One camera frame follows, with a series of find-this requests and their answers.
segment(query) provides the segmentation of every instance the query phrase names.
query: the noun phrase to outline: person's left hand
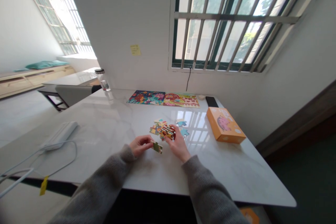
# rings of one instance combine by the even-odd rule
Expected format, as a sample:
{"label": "person's left hand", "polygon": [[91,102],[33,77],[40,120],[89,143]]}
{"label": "person's left hand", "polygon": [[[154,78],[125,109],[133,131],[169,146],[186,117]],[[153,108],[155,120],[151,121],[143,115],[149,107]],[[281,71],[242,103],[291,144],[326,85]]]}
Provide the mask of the person's left hand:
{"label": "person's left hand", "polygon": [[151,141],[154,141],[154,139],[150,135],[144,135],[144,136],[137,136],[130,144],[130,148],[133,152],[133,155],[137,158],[142,153],[145,152],[145,150],[148,150],[149,148],[153,147],[153,143]]}

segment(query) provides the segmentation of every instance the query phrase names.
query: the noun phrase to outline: gray sweater sleeve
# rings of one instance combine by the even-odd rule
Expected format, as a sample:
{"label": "gray sweater sleeve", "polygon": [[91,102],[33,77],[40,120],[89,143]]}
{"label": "gray sweater sleeve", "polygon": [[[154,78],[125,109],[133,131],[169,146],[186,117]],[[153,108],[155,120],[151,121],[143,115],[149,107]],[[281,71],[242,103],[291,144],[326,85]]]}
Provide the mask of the gray sweater sleeve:
{"label": "gray sweater sleeve", "polygon": [[50,224],[102,223],[114,204],[134,157],[131,148],[124,145],[113,154],[75,191],[67,206]]}
{"label": "gray sweater sleeve", "polygon": [[226,188],[205,168],[197,156],[182,165],[187,174],[189,193],[202,223],[246,223]]}

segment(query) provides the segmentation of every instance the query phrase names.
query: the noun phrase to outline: power strip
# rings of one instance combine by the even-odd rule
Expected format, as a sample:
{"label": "power strip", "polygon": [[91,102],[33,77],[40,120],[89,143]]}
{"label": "power strip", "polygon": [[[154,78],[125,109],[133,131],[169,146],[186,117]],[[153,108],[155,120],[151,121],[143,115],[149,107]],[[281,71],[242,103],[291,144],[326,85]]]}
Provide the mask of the power strip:
{"label": "power strip", "polygon": [[66,141],[77,125],[78,123],[75,121],[62,123],[61,126],[41,145],[41,148],[45,151],[61,148],[64,143],[57,143]]}

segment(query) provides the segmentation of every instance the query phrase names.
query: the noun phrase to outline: chair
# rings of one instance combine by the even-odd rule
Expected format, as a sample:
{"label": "chair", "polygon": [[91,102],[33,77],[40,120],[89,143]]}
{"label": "chair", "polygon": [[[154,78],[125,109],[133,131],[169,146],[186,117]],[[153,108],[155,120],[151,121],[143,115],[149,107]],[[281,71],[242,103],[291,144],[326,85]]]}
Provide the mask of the chair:
{"label": "chair", "polygon": [[57,93],[68,107],[76,104],[77,102],[88,97],[92,93],[98,91],[102,87],[100,85],[95,86],[75,86],[75,85],[57,85],[55,87]]}

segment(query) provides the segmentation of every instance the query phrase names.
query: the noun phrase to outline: white desk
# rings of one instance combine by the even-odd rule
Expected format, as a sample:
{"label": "white desk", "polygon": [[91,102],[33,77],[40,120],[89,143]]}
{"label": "white desk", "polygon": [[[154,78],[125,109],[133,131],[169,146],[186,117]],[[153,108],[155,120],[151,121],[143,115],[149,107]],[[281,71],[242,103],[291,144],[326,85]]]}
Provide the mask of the white desk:
{"label": "white desk", "polygon": [[[70,136],[77,142],[78,157],[71,165],[50,176],[50,180],[83,183],[112,153],[136,136],[148,134],[153,120],[163,118],[168,123],[184,118],[190,135],[186,138],[192,155],[222,182],[235,201],[281,206],[296,206],[295,199],[274,174],[248,139],[241,145],[221,143],[214,139],[206,117],[205,100],[201,108],[178,108],[144,104],[128,104],[132,90],[113,90],[108,101],[102,90],[90,95],[26,135],[0,149],[0,172],[15,165],[38,149],[39,145],[62,122],[77,121],[79,127]],[[158,142],[159,136],[151,134]],[[166,142],[161,142],[163,154],[148,150],[135,162],[124,188],[188,195],[186,176],[180,161]],[[48,156],[40,156],[33,167],[47,174],[64,165],[74,156],[73,144],[68,143]],[[18,168],[28,167],[29,160]]]}
{"label": "white desk", "polygon": [[43,83],[43,85],[86,85],[97,78],[95,74],[97,67],[81,72],[73,73],[62,78]]}

